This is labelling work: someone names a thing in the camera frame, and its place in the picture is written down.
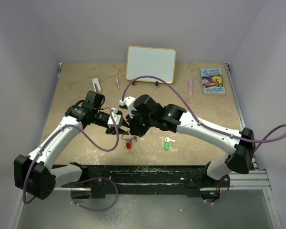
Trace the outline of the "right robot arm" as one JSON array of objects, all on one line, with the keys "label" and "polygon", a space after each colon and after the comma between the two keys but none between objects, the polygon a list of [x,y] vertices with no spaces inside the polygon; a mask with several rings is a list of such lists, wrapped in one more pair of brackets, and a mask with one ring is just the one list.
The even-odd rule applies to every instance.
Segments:
[{"label": "right robot arm", "polygon": [[161,106],[149,95],[138,98],[126,97],[119,106],[127,109],[126,121],[130,133],[142,137],[152,128],[185,134],[208,142],[225,152],[216,161],[207,163],[203,183],[213,187],[219,180],[236,172],[248,174],[255,151],[254,133],[249,128],[235,130],[225,128],[203,119],[195,119],[186,109],[174,104]]}]

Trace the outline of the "keyring with tagged keys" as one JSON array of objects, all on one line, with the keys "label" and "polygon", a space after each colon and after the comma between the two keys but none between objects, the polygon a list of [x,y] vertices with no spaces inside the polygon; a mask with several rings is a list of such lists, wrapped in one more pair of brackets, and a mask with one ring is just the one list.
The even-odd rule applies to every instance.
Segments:
[{"label": "keyring with tagged keys", "polygon": [[125,148],[127,150],[132,149],[133,144],[137,142],[138,138],[137,136],[133,135],[133,136],[121,136],[121,139],[125,141]]}]

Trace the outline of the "key with green tag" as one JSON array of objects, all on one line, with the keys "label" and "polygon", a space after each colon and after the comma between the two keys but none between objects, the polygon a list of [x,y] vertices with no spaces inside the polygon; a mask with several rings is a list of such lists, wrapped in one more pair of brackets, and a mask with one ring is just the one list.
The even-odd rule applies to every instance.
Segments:
[{"label": "key with green tag", "polygon": [[168,151],[169,150],[169,144],[170,142],[175,142],[175,140],[170,139],[169,137],[165,138],[165,142],[164,142],[164,150]]}]

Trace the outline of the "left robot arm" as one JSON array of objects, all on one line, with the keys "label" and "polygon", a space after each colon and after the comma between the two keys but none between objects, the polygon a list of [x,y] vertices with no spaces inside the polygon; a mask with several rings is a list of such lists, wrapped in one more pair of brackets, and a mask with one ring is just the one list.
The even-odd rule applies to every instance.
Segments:
[{"label": "left robot arm", "polygon": [[54,169],[53,165],[66,146],[84,129],[95,124],[106,129],[107,134],[119,135],[126,131],[121,127],[129,125],[122,112],[112,108],[105,113],[102,105],[105,96],[89,91],[85,99],[69,107],[56,129],[27,156],[18,155],[14,160],[15,186],[22,189],[22,201],[29,204],[26,195],[45,199],[56,187],[74,183],[78,187],[87,185],[89,169],[72,162]]}]

